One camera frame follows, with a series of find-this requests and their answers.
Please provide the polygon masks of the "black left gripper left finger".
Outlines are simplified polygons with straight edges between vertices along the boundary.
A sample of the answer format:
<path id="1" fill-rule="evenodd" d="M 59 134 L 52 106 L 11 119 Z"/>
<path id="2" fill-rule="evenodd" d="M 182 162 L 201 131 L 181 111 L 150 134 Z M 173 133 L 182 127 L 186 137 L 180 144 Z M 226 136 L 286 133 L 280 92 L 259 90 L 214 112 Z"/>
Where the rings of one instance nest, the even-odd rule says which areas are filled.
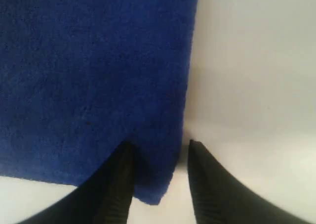
<path id="1" fill-rule="evenodd" d="M 82 185 L 24 224 L 125 224 L 134 194 L 134 152 L 122 142 Z"/>

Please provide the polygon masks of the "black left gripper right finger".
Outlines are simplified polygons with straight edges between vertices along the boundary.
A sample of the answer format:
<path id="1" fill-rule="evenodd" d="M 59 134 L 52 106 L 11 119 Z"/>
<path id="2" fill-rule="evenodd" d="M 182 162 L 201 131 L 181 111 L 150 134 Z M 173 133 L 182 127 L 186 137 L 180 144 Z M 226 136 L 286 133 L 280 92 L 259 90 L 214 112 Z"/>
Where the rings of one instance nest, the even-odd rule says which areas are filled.
<path id="1" fill-rule="evenodd" d="M 199 141 L 190 140 L 188 177 L 198 224 L 303 224 L 233 177 Z"/>

